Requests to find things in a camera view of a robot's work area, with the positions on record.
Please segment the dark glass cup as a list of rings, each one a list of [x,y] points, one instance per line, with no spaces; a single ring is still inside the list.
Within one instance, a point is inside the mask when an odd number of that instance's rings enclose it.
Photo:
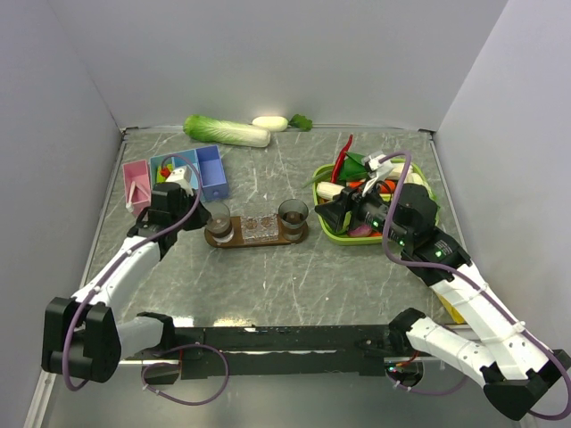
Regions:
[[[300,241],[307,226],[308,206],[298,199],[285,200],[279,205],[277,214],[284,238],[293,243]]]

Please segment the frosted clear glass cup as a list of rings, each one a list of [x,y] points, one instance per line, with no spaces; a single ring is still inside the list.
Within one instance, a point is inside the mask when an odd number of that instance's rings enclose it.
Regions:
[[[227,243],[233,239],[234,228],[231,222],[229,207],[223,202],[209,202],[206,209],[211,217],[207,221],[206,230],[216,243]]]

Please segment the clear textured plastic holder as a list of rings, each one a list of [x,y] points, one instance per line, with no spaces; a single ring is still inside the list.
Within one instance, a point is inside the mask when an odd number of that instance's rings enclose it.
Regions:
[[[241,233],[245,243],[267,243],[278,240],[277,216],[269,214],[257,217],[240,218]]]

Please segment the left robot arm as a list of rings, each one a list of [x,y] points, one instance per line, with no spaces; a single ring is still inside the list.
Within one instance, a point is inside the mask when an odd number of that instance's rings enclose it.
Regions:
[[[201,202],[200,188],[176,182],[154,186],[151,203],[137,216],[118,252],[90,283],[69,298],[47,305],[41,367],[62,375],[67,387],[79,379],[105,383],[121,360],[147,350],[156,358],[174,352],[177,337],[172,317],[143,312],[127,323],[115,316],[139,283],[164,259],[181,231],[206,226],[211,213]]]

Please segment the yellow cabbage by arm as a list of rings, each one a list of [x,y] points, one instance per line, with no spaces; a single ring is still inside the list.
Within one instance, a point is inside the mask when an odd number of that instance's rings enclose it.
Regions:
[[[455,303],[459,303],[459,296],[456,293],[448,292],[446,294],[442,294],[436,292],[435,294],[456,325],[465,325],[467,323],[455,306]]]

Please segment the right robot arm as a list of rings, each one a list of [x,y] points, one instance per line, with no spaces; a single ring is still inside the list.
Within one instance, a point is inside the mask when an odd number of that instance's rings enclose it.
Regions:
[[[448,301],[477,335],[473,342],[406,309],[390,324],[391,348],[400,355],[428,353],[478,383],[488,401],[519,421],[558,381],[570,381],[570,357],[538,341],[516,320],[482,278],[462,246],[436,225],[437,204],[422,185],[399,185],[389,201],[345,187],[316,213],[333,231],[346,219],[369,226],[401,249],[388,258],[407,267]]]

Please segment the green toothpaste tubes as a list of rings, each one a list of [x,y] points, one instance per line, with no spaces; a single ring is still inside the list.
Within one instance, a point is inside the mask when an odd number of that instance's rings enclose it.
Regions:
[[[171,174],[172,165],[167,164],[165,167],[158,167],[156,169],[156,182],[164,182]]]

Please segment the brown wooden tray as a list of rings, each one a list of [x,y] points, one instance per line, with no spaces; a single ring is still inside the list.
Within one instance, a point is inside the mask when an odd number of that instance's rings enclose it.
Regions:
[[[230,234],[223,238],[204,229],[206,242],[214,248],[276,246],[301,243],[309,234],[306,222],[298,224],[298,228],[291,228],[278,214],[261,218],[234,216],[230,222]]]

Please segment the white celery stalk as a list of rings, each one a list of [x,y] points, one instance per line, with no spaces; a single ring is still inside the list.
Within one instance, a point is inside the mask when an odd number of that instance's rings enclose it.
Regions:
[[[331,201],[340,192],[342,192],[343,189],[344,187],[342,185],[338,185],[327,181],[321,181],[317,183],[316,195],[325,201]]]

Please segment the green plastic vegetable basket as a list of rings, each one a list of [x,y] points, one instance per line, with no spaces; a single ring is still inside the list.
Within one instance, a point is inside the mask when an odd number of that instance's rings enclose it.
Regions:
[[[312,174],[312,177],[315,177],[316,175],[322,174],[325,171],[332,173],[332,169],[334,167],[334,164],[324,164],[321,165],[319,167],[317,167],[315,169],[315,171]],[[419,173],[426,181],[426,177],[422,171],[422,169],[414,162],[412,162],[410,164],[410,168],[413,172]],[[312,190],[312,197],[313,197],[313,202],[314,205],[317,206],[321,203],[325,203],[326,201],[319,198],[316,195],[316,187],[317,187],[317,183],[314,185],[311,185],[310,188]],[[327,236],[327,238],[334,244],[336,245],[340,245],[340,246],[356,246],[356,245],[370,245],[370,244],[377,244],[377,243],[381,243],[382,242],[382,235],[379,234],[378,232],[373,233],[372,235],[370,235],[369,237],[364,237],[364,238],[351,238],[347,235],[347,233],[344,234],[340,234],[340,235],[336,235],[334,234],[331,229],[328,227],[328,225],[321,219],[319,218],[319,223],[320,226],[323,230],[323,232],[325,233],[325,235]]]

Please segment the purple onion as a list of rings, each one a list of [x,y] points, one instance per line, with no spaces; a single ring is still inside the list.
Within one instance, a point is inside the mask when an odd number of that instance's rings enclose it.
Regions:
[[[374,233],[374,229],[367,225],[360,225],[347,232],[347,235],[351,238],[364,238],[369,237]]]

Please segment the green scallion leaf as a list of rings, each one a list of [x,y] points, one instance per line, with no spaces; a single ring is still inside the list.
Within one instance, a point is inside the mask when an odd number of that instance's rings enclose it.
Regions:
[[[326,181],[328,182],[331,178],[331,173],[325,171],[322,174],[316,175],[315,177],[312,177],[309,181],[307,181],[306,183],[304,183],[302,185],[302,188],[308,187],[310,185],[314,185],[316,183],[322,182],[322,181]]]

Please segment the red chili pepper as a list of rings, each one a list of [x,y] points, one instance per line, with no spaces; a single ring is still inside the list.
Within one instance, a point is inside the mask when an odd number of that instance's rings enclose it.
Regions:
[[[335,184],[338,180],[346,153],[349,151],[349,149],[352,146],[352,141],[353,141],[353,134],[350,134],[347,143],[344,145],[344,147],[340,150],[340,152],[337,155],[337,158],[335,160],[335,165],[332,169],[331,178],[330,178],[330,182],[333,184]]]

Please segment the teal drawer box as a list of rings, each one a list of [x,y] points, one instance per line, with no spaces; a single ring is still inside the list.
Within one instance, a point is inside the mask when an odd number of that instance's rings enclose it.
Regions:
[[[167,164],[171,164],[172,170],[174,169],[173,157],[166,157],[165,155],[159,155],[159,156],[154,156],[149,160],[151,187],[154,187],[154,185],[157,184],[156,169],[158,167],[165,167]]]

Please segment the pink drawer box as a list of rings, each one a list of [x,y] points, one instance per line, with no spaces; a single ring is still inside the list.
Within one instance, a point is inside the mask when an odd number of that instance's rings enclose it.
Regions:
[[[125,205],[127,211],[137,217],[151,203],[151,182],[146,160],[136,160],[122,165]]]

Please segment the purple drawer box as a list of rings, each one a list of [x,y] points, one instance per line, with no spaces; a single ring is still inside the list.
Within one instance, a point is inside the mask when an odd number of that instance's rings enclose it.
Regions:
[[[207,202],[228,198],[229,186],[222,158],[217,145],[199,147],[196,150],[203,184],[203,196]]]

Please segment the bok choy in basket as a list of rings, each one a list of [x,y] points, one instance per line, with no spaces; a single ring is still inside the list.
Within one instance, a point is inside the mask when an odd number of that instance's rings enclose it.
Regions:
[[[343,164],[337,174],[336,182],[353,182],[368,178],[368,171],[362,164],[364,155],[356,152],[347,152]],[[397,180],[401,175],[403,163],[394,163],[392,171],[387,176],[390,180]]]

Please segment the orange carrot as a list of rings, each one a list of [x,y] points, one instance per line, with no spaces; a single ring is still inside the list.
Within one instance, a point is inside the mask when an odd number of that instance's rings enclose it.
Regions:
[[[359,180],[359,181],[351,181],[348,182],[347,185],[350,188],[357,188],[360,187],[362,185],[365,184],[365,180]],[[392,194],[395,189],[396,189],[396,183],[392,180],[381,180],[380,182],[378,182],[378,188],[379,188],[379,192],[380,193],[388,193],[388,194]]]

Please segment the napa cabbage on table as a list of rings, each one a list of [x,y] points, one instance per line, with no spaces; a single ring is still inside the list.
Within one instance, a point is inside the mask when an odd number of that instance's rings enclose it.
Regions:
[[[183,131],[190,138],[203,143],[265,148],[271,140],[267,129],[196,114],[186,118]]]

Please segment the napa cabbage in basket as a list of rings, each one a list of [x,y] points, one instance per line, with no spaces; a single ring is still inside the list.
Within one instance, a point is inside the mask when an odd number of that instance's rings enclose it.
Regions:
[[[416,173],[416,172],[408,173],[406,178],[405,178],[405,183],[423,186],[428,193],[429,199],[436,204],[436,209],[437,210],[440,209],[440,205],[438,204],[438,202],[436,200],[436,197],[434,195],[432,188],[430,187],[430,185],[427,183],[427,181],[419,173]]]

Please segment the white daikon radish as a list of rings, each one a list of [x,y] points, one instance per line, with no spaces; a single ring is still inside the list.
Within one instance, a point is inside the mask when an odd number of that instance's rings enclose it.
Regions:
[[[291,119],[282,116],[260,116],[253,119],[252,124],[270,132],[283,132],[289,128],[296,128],[303,132],[313,129],[313,121],[301,114],[294,114]]]

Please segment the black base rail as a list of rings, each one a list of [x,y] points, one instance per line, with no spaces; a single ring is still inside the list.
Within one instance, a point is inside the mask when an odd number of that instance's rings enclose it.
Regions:
[[[175,333],[166,350],[142,350],[132,359],[179,363],[184,380],[225,374],[223,362],[212,351],[179,349],[198,342],[224,354],[232,376],[383,376],[386,362],[415,353],[388,325],[177,327]]]

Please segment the aluminium frame rail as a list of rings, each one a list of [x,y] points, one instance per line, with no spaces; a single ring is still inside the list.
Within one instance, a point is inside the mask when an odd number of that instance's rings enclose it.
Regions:
[[[181,365],[125,358],[105,383],[69,391],[57,374],[39,377],[25,424],[70,426],[507,427],[480,388],[433,356],[385,363],[383,376],[225,374],[184,380]]]

